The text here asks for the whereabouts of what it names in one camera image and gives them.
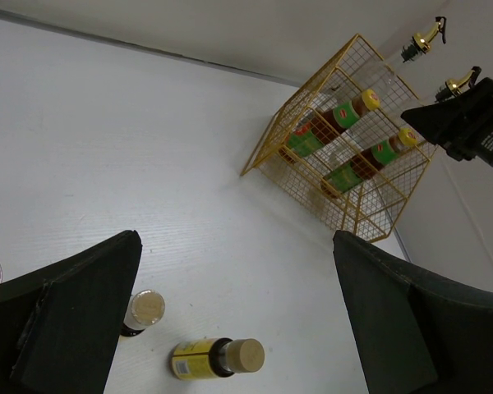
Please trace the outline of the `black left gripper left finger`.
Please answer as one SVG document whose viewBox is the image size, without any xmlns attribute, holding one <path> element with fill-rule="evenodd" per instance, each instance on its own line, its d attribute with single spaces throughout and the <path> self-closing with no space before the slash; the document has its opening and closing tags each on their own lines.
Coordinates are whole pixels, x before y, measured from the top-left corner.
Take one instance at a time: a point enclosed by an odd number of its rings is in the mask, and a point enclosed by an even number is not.
<svg viewBox="0 0 493 394">
<path fill-rule="evenodd" d="M 137 231 L 0 284 L 0 393 L 101 393 L 141 260 Z"/>
</svg>

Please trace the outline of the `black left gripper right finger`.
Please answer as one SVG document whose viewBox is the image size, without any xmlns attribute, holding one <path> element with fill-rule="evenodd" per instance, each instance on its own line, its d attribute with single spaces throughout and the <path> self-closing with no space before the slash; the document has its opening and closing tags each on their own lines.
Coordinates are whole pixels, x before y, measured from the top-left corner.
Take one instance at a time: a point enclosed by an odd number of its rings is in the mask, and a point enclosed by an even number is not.
<svg viewBox="0 0 493 394">
<path fill-rule="evenodd" d="M 493 393 L 493 292 L 348 231 L 334 262 L 370 393 Z"/>
</svg>

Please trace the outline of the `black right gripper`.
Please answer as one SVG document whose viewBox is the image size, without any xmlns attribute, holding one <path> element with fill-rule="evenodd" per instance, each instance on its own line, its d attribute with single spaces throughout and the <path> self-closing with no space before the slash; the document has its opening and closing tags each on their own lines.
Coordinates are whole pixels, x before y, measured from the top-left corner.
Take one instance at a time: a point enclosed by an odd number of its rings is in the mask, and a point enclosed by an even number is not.
<svg viewBox="0 0 493 394">
<path fill-rule="evenodd" d="M 411 103 L 400 119 L 454 160 L 479 158 L 493 168 L 493 79 L 445 101 Z"/>
</svg>

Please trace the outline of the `tall glass cruet gold spout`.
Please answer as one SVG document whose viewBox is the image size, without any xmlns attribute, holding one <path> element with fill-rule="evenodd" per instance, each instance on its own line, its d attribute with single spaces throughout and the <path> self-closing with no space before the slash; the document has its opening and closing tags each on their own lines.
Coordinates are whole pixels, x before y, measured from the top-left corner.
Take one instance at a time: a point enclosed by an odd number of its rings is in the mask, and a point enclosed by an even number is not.
<svg viewBox="0 0 493 394">
<path fill-rule="evenodd" d="M 435 102 L 441 103 L 448 99 L 453 99 L 462 94 L 466 89 L 472 88 L 476 84 L 481 71 L 482 69 L 479 66 L 473 66 L 471 70 L 462 78 L 450 78 L 446 80 L 444 84 L 441 85 L 436 91 Z"/>
</svg>

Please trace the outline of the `red sauce bottle green label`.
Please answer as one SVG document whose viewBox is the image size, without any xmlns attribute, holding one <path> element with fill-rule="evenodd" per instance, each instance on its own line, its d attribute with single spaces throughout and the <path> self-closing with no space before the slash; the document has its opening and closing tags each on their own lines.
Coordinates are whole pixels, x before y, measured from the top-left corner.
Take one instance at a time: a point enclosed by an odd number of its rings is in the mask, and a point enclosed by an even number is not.
<svg viewBox="0 0 493 394">
<path fill-rule="evenodd" d="M 362 150 L 325 175 L 320 182 L 320 189 L 331 199 L 337 199 L 373 178 L 416 144 L 416 132 L 410 127 L 403 127 L 397 135 Z"/>
</svg>

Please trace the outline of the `short glass cruet gold spout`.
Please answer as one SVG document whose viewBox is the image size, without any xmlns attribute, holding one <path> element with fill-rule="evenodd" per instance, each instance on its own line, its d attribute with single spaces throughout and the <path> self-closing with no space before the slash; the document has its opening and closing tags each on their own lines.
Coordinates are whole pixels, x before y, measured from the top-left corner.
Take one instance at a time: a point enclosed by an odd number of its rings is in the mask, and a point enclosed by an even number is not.
<svg viewBox="0 0 493 394">
<path fill-rule="evenodd" d="M 426 33 L 414 33 L 409 40 L 385 59 L 372 57 L 352 74 L 352 80 L 363 90 L 374 90 L 380 99 L 399 81 L 400 73 L 431 50 L 431 42 L 438 36 L 446 44 L 446 16 L 436 16 L 433 26 Z"/>
</svg>

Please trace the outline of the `red sauce bottle yellow cap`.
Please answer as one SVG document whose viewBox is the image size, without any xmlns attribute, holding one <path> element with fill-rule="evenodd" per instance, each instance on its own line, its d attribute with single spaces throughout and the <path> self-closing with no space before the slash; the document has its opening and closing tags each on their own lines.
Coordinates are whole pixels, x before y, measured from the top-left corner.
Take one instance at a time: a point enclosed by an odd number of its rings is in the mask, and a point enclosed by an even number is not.
<svg viewBox="0 0 493 394">
<path fill-rule="evenodd" d="M 349 101 L 314 115 L 289 135 L 285 146 L 298 157 L 305 158 L 336 140 L 379 107 L 379 95 L 373 89 L 366 89 Z"/>
</svg>

